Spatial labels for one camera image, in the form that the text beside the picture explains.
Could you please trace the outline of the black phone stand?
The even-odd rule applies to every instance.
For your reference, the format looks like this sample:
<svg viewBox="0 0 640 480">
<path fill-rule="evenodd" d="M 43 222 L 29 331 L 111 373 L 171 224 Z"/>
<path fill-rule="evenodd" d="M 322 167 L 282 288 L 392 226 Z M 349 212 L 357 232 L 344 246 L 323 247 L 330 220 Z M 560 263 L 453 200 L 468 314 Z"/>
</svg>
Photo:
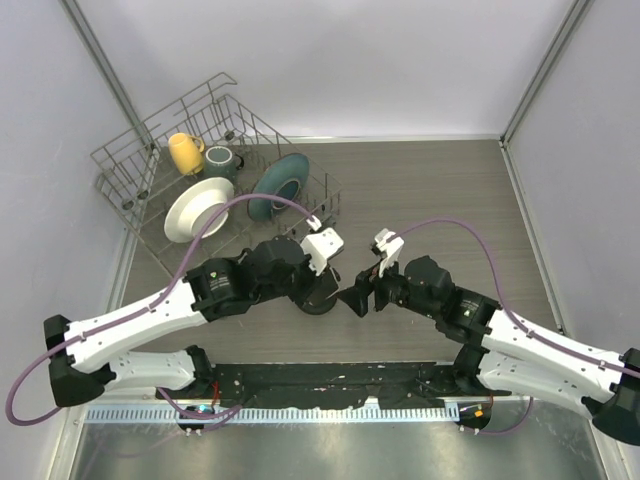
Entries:
<svg viewBox="0 0 640 480">
<path fill-rule="evenodd" d="M 311 302 L 305 302 L 300 304 L 298 308 L 307 315 L 320 316 L 331 311 L 337 303 L 335 296 L 329 297 L 318 304 L 312 304 Z"/>
</svg>

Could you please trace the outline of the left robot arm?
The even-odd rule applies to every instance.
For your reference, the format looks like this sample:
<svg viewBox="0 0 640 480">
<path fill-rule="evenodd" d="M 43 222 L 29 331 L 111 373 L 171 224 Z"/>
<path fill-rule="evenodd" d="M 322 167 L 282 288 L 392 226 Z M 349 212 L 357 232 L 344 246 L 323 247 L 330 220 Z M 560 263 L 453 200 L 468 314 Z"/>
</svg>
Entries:
<svg viewBox="0 0 640 480">
<path fill-rule="evenodd" d="M 178 330 L 241 315 L 252 306 L 288 298 L 298 307 L 332 308 L 338 282 L 330 259 L 344 247 L 331 229 L 302 242 L 277 236 L 235 257 L 211 258 L 177 283 L 119 310 L 71 321 L 54 315 L 44 322 L 53 350 L 48 371 L 59 407 L 78 406 L 115 388 L 160 386 L 205 397 L 213 375 L 202 350 L 146 354 L 137 348 Z"/>
</svg>

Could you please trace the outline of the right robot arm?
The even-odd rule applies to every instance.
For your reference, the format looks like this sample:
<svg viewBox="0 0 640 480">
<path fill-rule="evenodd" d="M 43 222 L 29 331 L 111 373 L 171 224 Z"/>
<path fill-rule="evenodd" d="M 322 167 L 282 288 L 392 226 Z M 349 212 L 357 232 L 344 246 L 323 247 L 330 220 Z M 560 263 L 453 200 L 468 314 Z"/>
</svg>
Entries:
<svg viewBox="0 0 640 480">
<path fill-rule="evenodd" d="M 338 297 L 358 316 L 393 304 L 427 317 L 461 344 L 451 380 L 465 395 L 509 392 L 532 396 L 589 419 L 601 433 L 639 443 L 639 352 L 586 345 L 458 287 L 423 256 L 406 267 L 375 265 Z"/>
</svg>

